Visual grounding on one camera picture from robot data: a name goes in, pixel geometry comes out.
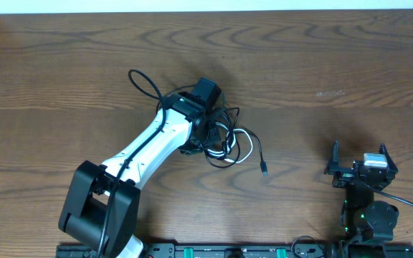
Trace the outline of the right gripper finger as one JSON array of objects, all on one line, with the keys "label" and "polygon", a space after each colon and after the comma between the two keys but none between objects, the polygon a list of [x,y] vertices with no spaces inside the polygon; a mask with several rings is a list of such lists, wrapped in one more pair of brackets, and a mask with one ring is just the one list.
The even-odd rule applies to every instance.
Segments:
[{"label": "right gripper finger", "polygon": [[398,173],[398,168],[396,167],[395,163],[391,159],[391,156],[389,155],[388,150],[386,149],[386,146],[384,143],[380,145],[379,153],[384,155],[386,158],[386,162],[388,164],[387,176],[390,177],[391,179],[394,179],[396,174]]},{"label": "right gripper finger", "polygon": [[326,167],[324,169],[324,174],[333,175],[339,171],[339,159],[338,159],[338,141],[333,142],[333,148],[331,151],[331,157],[328,159]]}]

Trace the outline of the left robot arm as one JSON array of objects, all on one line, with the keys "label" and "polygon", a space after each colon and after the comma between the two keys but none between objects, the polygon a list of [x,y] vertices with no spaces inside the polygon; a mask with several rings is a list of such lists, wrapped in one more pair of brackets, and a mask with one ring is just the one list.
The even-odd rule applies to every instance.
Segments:
[{"label": "left robot arm", "polygon": [[100,165],[78,166],[59,229],[97,257],[139,257],[143,242],[134,232],[141,190],[174,151],[190,156],[219,141],[212,115],[221,93],[201,78],[190,92],[162,97],[153,122],[126,148]]}]

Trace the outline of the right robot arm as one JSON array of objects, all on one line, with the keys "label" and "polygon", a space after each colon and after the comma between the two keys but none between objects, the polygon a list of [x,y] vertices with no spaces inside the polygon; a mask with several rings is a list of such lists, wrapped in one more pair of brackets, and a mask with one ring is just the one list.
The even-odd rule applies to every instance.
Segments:
[{"label": "right robot arm", "polygon": [[399,210],[385,201],[376,201],[374,194],[387,187],[398,169],[386,146],[378,153],[365,153],[361,161],[342,167],[338,141],[325,170],[332,175],[332,187],[343,188],[345,199],[341,209],[341,226],[346,235],[330,242],[324,251],[327,257],[385,257],[385,244],[394,237]]}]

